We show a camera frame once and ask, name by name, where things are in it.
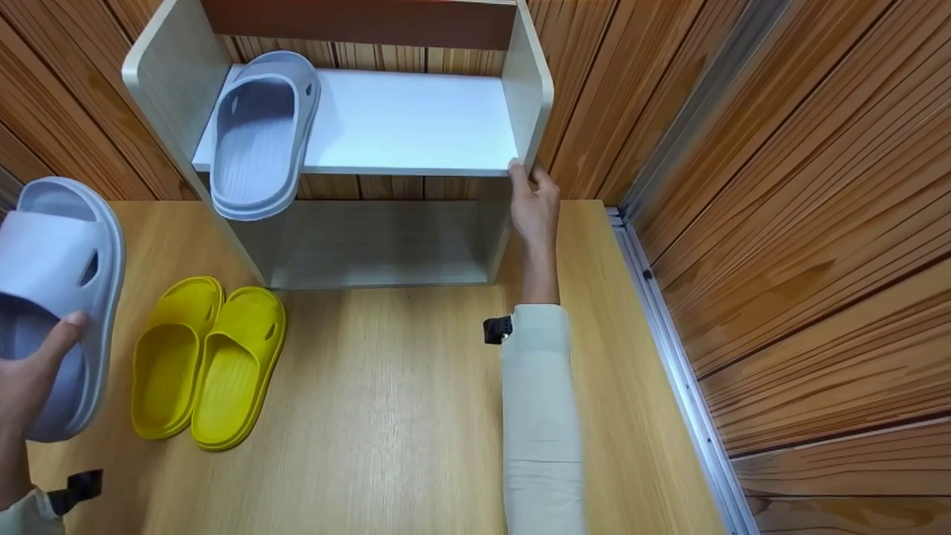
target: wooden floor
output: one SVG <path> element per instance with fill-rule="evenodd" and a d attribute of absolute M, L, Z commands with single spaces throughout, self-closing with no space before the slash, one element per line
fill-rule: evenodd
<path fill-rule="evenodd" d="M 498 348 L 481 322 L 514 285 L 285 293 L 290 331 L 247 441 L 148 442 L 129 399 L 149 308 L 186 276 L 253 281 L 204 205 L 114 207 L 128 251 L 107 399 L 81 436 L 30 446 L 46 488 L 106 470 L 70 535 L 504 532 Z M 590 533 L 723 533 L 600 202 L 564 204 L 558 247 Z M 502 282 L 518 271 L 507 261 Z"/>

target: forearm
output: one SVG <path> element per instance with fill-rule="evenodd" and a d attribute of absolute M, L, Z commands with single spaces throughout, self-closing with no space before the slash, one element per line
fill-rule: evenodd
<path fill-rule="evenodd" d="M 512 335 L 502 345 L 509 533 L 584 533 L 567 313 L 555 305 L 519 305 L 512 322 Z"/>
<path fill-rule="evenodd" d="M 558 268 L 554 244 L 525 247 L 522 256 L 522 303 L 559 305 Z"/>
<path fill-rule="evenodd" d="M 22 500 L 31 490 L 26 441 L 0 431 L 0 511 Z"/>

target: wood grain surface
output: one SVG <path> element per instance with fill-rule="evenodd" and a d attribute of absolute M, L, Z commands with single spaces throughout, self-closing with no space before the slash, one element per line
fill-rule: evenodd
<path fill-rule="evenodd" d="M 528 0 L 554 81 L 552 114 L 536 161 L 550 169 L 618 0 Z"/>
<path fill-rule="evenodd" d="M 583 188 L 585 196 L 592 195 L 596 188 L 596 197 L 603 199 L 608 206 L 621 203 L 654 147 L 726 41 L 746 4 L 741 0 L 718 0 L 703 4 L 638 116 L 633 118 L 631 112 L 634 109 L 630 106 L 625 108 L 622 117 L 625 121 L 634 121 L 630 133 L 617 149 L 609 168 L 606 167 L 609 163 L 605 158 L 596 160 L 597 166 L 590 171 L 594 177 Z M 600 61 L 605 57 L 606 54 L 601 54 L 598 59 Z M 609 72 L 623 70 L 622 66 L 613 64 L 618 58 L 612 59 Z"/>
<path fill-rule="evenodd" d="M 55 173 L 0 123 L 0 167 L 21 184 Z"/>
<path fill-rule="evenodd" d="M 129 42 L 135 41 L 145 29 L 162 0 L 100 0 L 115 13 L 116 21 L 129 36 Z"/>
<path fill-rule="evenodd" d="M 229 291 L 252 279 L 202 204 L 114 208 L 128 257 L 104 405 L 79 437 L 29 446 L 45 487 L 106 470 L 69 533 L 504 532 L 498 349 L 481 322 L 509 309 L 507 287 L 283 294 L 290 330 L 247 441 L 223 453 L 187 432 L 144 441 L 128 402 L 148 310 L 188 275 Z M 604 209 L 562 209 L 589 529 L 723 533 Z"/>
<path fill-rule="evenodd" d="M 716 193 L 892 2 L 793 2 L 699 138 L 635 222 L 648 259 L 670 248 Z"/>
<path fill-rule="evenodd" d="M 88 2 L 79 9 L 68 0 L 10 0 L 0 15 L 43 58 L 156 198 L 196 198 L 126 92 L 120 66 L 131 43 L 105 5 Z"/>
<path fill-rule="evenodd" d="M 203 0 L 215 33 L 507 50 L 515 0 Z"/>
<path fill-rule="evenodd" d="M 703 56 L 717 50 L 743 5 L 738 0 L 619 2 L 552 165 L 559 181 L 570 180 L 563 188 L 569 198 L 593 197 L 615 161 L 636 150 L 638 141 L 628 146 L 632 135 L 651 130 L 654 141 L 660 138 L 700 75 Z M 666 106 L 672 109 L 658 119 L 662 125 L 648 128 L 641 122 L 653 121 L 656 107 L 671 97 L 674 102 Z M 643 158 L 649 145 L 641 149 Z M 626 190 L 634 178 L 635 169 L 626 163 L 613 178 L 622 183 L 616 189 Z"/>
<path fill-rule="evenodd" d="M 951 419 L 733 460 L 747 496 L 951 497 Z"/>
<path fill-rule="evenodd" d="M 79 180 L 107 199 L 156 198 L 69 88 L 3 17 L 0 71 L 8 74 L 0 122 L 55 174 Z"/>
<path fill-rule="evenodd" d="M 700 382 L 731 455 L 946 410 L 951 259 Z"/>
<path fill-rule="evenodd" d="M 951 499 L 810 496 L 747 499 L 761 533 L 782 535 L 946 535 Z"/>
<path fill-rule="evenodd" d="M 949 39 L 896 4 L 655 261 L 699 374 L 951 252 Z"/>
<path fill-rule="evenodd" d="M 359 199 L 359 185 L 350 174 L 303 174 L 298 182 L 299 199 Z"/>

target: shelf board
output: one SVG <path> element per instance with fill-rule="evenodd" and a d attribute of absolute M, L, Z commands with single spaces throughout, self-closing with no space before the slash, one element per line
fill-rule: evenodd
<path fill-rule="evenodd" d="M 504 177 L 518 156 L 500 78 L 345 69 L 318 78 L 301 172 Z M 213 158 L 205 126 L 192 165 L 209 171 Z"/>

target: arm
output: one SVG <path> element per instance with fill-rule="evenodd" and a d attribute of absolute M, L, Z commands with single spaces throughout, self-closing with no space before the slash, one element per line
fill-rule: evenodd
<path fill-rule="evenodd" d="M 24 437 L 40 415 L 66 353 L 79 341 L 85 313 L 56 325 L 29 358 L 0 359 L 0 533 L 60 535 L 63 521 L 29 478 Z"/>
<path fill-rule="evenodd" d="M 559 305 L 554 240 L 558 188 L 541 170 L 532 191 L 515 163 L 512 218 L 522 241 L 522 304 L 502 344 L 505 512 L 511 535 L 585 531 L 581 432 L 568 314 Z"/>

